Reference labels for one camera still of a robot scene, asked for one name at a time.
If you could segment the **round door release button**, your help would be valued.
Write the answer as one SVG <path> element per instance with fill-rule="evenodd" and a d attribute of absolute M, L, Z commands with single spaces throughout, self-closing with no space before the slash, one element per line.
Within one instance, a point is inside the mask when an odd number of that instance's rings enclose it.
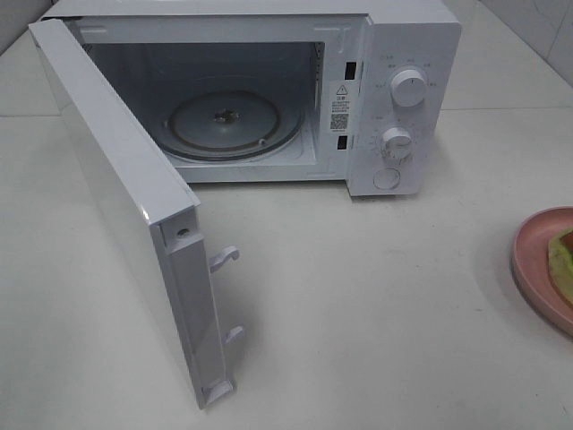
<path fill-rule="evenodd" d="M 372 182 L 380 190 L 393 190 L 400 183 L 400 172 L 395 168 L 380 169 L 373 175 Z"/>

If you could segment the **white timer knob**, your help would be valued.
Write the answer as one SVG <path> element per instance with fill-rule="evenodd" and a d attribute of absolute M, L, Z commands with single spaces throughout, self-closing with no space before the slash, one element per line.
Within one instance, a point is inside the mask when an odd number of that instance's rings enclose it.
<path fill-rule="evenodd" d="M 402 127 L 391 127 L 381 135 L 381 150 L 385 159 L 404 159 L 410 155 L 412 148 L 413 138 Z"/>

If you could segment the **white microwave door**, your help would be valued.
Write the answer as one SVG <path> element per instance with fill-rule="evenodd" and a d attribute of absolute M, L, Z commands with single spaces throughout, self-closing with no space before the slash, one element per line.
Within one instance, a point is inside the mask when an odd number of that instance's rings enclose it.
<path fill-rule="evenodd" d="M 231 392 L 211 275 L 237 248 L 208 257 L 199 199 L 58 19 L 30 32 L 81 171 L 109 235 L 200 408 Z"/>

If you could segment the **pink round plate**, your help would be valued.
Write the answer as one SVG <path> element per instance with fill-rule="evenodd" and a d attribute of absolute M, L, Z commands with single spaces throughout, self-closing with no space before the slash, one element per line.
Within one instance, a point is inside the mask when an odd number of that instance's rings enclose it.
<path fill-rule="evenodd" d="M 572 208 L 539 211 L 526 219 L 515 234 L 510 264 L 514 281 L 527 303 L 548 323 L 572 335 L 572 304 L 553 285 L 549 243 L 572 226 Z"/>

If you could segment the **sandwich with lettuce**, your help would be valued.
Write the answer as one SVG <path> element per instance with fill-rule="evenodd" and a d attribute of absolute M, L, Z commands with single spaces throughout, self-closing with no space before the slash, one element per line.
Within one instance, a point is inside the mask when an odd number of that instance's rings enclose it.
<path fill-rule="evenodd" d="M 549 241 L 548 267 L 553 286 L 572 305 L 572 228 L 562 230 Z"/>

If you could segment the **glass turntable tray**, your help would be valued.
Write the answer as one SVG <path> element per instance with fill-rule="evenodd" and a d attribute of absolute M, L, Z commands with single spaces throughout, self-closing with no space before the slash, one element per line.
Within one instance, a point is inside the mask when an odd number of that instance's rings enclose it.
<path fill-rule="evenodd" d="M 303 120 L 303 110 L 287 96 L 216 90 L 177 106 L 157 132 L 157 139 L 169 152 L 185 159 L 249 159 L 288 143 Z"/>

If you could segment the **white warning label sticker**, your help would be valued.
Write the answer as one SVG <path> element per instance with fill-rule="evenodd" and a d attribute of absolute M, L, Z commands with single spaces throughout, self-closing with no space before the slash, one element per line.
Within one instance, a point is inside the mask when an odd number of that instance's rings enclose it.
<path fill-rule="evenodd" d="M 329 130 L 333 133 L 352 133 L 358 99 L 356 82 L 332 81 L 329 83 L 328 95 Z"/>

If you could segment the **white microwave oven body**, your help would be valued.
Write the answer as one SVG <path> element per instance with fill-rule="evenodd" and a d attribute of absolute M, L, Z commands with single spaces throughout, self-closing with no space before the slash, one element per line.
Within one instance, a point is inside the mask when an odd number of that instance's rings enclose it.
<path fill-rule="evenodd" d="M 415 194 L 432 148 L 461 26 L 440 1 L 59 1 L 38 21 L 62 21 L 191 184 L 340 181 L 353 196 Z M 424 100 L 399 107 L 389 81 L 422 69 Z M 329 130 L 329 83 L 355 81 L 352 133 Z M 304 113 L 298 133 L 265 154 L 224 162 L 185 159 L 157 132 L 181 103 L 216 90 L 287 96 Z M 413 138 L 385 159 L 391 127 Z M 400 172 L 393 190 L 373 185 Z"/>

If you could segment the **white upper power knob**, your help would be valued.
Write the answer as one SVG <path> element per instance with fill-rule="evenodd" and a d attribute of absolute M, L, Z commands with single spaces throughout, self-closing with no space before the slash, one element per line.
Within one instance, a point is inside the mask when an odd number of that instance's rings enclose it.
<path fill-rule="evenodd" d="M 412 108 L 420 104 L 425 98 L 428 86 L 425 72 L 414 66 L 399 69 L 393 74 L 389 84 L 393 101 L 402 108 Z"/>

